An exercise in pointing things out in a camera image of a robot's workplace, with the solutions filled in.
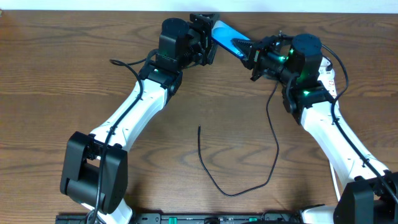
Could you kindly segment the blue Galaxy smartphone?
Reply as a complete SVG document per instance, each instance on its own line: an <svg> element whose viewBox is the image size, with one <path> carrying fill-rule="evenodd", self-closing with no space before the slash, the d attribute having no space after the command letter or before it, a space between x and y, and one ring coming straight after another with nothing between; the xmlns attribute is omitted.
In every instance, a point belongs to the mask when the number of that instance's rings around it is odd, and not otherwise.
<svg viewBox="0 0 398 224"><path fill-rule="evenodd" d="M233 44L233 39L249 40L249 38L244 36L242 33L233 29L223 21L216 21L212 28L211 36L218 45L233 54L235 57L239 59L244 58L242 51Z"/></svg>

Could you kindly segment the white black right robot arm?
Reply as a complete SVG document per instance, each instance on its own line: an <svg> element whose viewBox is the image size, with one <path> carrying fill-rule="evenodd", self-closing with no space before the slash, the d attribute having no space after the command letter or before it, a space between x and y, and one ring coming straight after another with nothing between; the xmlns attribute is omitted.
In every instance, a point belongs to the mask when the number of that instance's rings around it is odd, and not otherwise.
<svg viewBox="0 0 398 224"><path fill-rule="evenodd" d="M326 46L311 34L233 38L252 79L261 76L283 86L285 109L316 140L333 166L342 194L335 206L300 211L304 223L396 223L397 174L377 160L342 117L334 70Z"/></svg>

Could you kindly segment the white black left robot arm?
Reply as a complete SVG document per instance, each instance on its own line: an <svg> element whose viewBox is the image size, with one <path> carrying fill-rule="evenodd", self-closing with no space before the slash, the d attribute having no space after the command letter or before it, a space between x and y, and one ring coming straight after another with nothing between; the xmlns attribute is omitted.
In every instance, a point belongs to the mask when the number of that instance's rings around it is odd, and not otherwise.
<svg viewBox="0 0 398 224"><path fill-rule="evenodd" d="M159 46L126 67L137 82L121 106L89 134L75 132L67 142L60 191L88 208L76 223L129 223L132 209L124 201L128 182L127 155L146 124L173 97L183 70L213 63L217 44L212 29L219 14L191 14L190 20L168 18L162 23Z"/></svg>

